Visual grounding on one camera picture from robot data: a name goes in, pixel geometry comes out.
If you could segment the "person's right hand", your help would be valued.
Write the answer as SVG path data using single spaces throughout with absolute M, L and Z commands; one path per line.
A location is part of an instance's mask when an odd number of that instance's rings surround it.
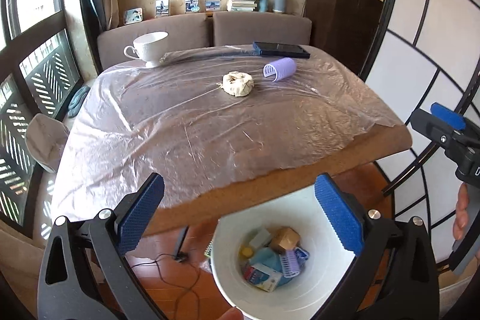
M 469 203 L 470 197 L 468 194 L 467 184 L 462 183 L 458 192 L 455 222 L 452 227 L 452 234 L 456 241 L 462 240 L 465 235 L 465 230 L 469 223 L 469 215 L 467 212 Z

